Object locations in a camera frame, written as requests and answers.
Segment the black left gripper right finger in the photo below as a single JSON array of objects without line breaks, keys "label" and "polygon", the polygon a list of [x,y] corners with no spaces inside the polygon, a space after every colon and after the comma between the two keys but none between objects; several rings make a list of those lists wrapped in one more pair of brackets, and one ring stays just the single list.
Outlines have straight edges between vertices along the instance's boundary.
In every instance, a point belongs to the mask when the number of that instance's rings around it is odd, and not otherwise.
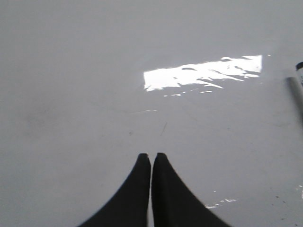
[{"label": "black left gripper right finger", "polygon": [[164,153],[158,153],[153,164],[151,203],[156,227],[229,226],[187,188]]}]

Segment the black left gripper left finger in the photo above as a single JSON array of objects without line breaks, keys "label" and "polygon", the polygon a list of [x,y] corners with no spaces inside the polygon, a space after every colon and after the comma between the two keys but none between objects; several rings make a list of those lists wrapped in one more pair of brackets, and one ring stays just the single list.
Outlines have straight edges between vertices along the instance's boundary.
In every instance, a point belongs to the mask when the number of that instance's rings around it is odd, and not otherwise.
[{"label": "black left gripper left finger", "polygon": [[151,163],[146,153],[138,155],[130,174],[113,197],[82,227],[146,227]]}]

